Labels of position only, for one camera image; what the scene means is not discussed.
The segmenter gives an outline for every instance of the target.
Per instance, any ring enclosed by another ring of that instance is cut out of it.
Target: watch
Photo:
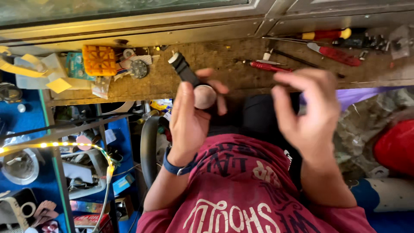
[[[165,167],[165,169],[167,169],[167,171],[177,176],[180,176],[180,175],[185,175],[189,173],[197,165],[197,163],[195,162],[195,157],[196,157],[195,155],[194,155],[194,159],[184,167],[176,167],[170,164],[170,162],[168,162],[167,160],[167,156],[170,153],[170,150],[171,150],[171,146],[167,146],[167,148],[165,149],[164,160],[162,162],[162,165]]]

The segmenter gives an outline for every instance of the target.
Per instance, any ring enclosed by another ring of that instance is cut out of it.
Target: wooden workbench
[[[132,79],[129,76],[116,81],[112,79],[107,100],[92,95],[91,90],[66,90],[60,94],[51,91],[51,99],[46,101],[46,104],[58,106],[173,98],[180,82],[179,77],[168,64],[173,51],[181,52],[193,70],[214,68],[217,75],[213,78],[228,85],[231,90],[230,97],[270,93],[271,87],[275,84],[272,80],[272,72],[257,70],[233,61],[234,58],[262,59],[268,42],[267,39],[237,39],[173,45],[165,51],[150,48],[151,55],[161,56],[155,58],[153,64],[149,66],[148,76],[143,79]],[[338,79],[338,89],[414,85],[414,58],[412,57],[393,61],[390,54],[377,55],[372,51],[361,66],[350,67],[328,58],[322,59],[322,55],[310,50],[305,44],[278,41],[277,48],[332,72],[346,75],[345,79]],[[360,50],[346,49],[346,52],[358,55]],[[286,68],[307,67],[277,54],[273,54],[270,60],[287,64],[282,66]],[[390,68],[391,62],[394,62],[393,68]]]

